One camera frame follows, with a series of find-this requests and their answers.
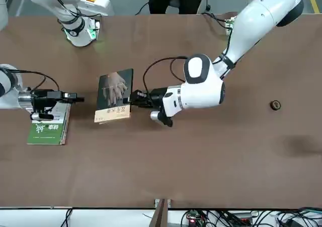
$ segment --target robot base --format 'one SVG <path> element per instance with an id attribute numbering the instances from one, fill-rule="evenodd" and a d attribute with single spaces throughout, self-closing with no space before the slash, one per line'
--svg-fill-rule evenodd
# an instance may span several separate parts
<path id="1" fill-rule="evenodd" d="M 92 41 L 97 40 L 100 30 L 100 22 L 92 18 L 83 18 L 85 20 L 85 26 L 78 36 L 71 36 L 66 30 L 64 30 L 67 39 L 76 47 L 85 47 Z"/>

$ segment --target green light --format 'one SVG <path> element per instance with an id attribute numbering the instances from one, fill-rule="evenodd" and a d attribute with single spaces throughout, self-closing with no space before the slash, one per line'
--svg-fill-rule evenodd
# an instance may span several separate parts
<path id="1" fill-rule="evenodd" d="M 90 36 L 91 36 L 91 39 L 96 39 L 96 31 L 94 31 L 93 29 L 90 29 Z"/>

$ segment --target green label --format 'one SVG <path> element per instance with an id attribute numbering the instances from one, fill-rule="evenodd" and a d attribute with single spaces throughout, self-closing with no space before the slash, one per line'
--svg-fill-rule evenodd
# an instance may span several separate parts
<path id="1" fill-rule="evenodd" d="M 63 127 L 62 123 L 32 123 L 27 143 L 59 145 Z"/>

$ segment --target chair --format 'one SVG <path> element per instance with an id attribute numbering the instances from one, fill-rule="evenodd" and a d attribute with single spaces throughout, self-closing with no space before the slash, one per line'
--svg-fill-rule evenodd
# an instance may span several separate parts
<path id="1" fill-rule="evenodd" d="M 169 6 L 174 8 L 180 7 L 180 0 L 170 0 Z M 208 12 L 211 9 L 211 5 L 208 4 L 208 0 L 201 0 L 197 14 L 201 14 L 203 12 Z"/>

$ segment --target green book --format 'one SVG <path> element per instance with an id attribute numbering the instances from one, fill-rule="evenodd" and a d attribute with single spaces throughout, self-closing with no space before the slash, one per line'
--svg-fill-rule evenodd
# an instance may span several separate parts
<path id="1" fill-rule="evenodd" d="M 57 103 L 52 121 L 33 120 L 27 144 L 65 145 L 71 104 Z"/>

